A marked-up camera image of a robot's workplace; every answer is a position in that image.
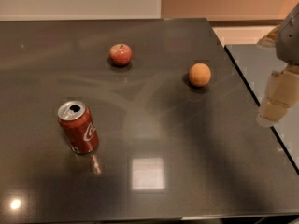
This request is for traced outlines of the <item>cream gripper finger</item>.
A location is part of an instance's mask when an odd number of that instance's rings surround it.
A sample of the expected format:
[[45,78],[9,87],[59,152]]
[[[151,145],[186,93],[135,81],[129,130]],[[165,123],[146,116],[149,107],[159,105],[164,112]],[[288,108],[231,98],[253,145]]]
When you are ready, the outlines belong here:
[[299,66],[287,65],[268,78],[257,122],[262,127],[277,124],[299,100]]
[[263,36],[259,41],[258,45],[263,47],[274,47],[278,37],[279,25],[273,28],[268,34]]

